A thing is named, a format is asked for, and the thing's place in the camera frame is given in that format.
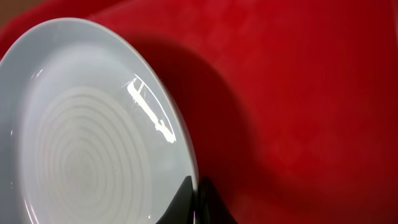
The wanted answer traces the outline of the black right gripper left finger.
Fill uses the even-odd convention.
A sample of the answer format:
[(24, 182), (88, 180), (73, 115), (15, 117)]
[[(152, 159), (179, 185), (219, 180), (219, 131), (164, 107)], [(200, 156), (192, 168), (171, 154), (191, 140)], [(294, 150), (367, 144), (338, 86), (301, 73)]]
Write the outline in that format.
[(156, 224), (194, 224), (194, 190), (192, 177), (186, 176), (170, 205)]

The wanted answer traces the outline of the light blue plate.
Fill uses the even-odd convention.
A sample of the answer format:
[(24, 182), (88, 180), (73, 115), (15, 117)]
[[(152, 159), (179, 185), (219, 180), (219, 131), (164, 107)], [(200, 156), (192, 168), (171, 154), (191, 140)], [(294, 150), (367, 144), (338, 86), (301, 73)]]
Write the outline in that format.
[(157, 223), (198, 187), (188, 131), (113, 31), (59, 18), (1, 59), (1, 222)]

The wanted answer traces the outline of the red serving tray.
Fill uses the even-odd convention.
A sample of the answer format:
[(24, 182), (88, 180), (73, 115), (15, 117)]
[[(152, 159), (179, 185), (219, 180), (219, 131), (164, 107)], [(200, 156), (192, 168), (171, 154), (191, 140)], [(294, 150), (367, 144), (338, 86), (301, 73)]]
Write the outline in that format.
[(397, 222), (397, 2), (45, 1), (126, 39), (177, 103), (239, 223)]

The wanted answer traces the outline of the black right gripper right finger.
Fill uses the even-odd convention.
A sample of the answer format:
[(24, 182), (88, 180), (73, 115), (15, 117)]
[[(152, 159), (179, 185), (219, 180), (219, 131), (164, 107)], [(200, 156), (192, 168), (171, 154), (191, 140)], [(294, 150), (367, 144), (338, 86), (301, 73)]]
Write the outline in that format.
[(198, 222), (200, 224), (238, 224), (209, 177), (198, 186)]

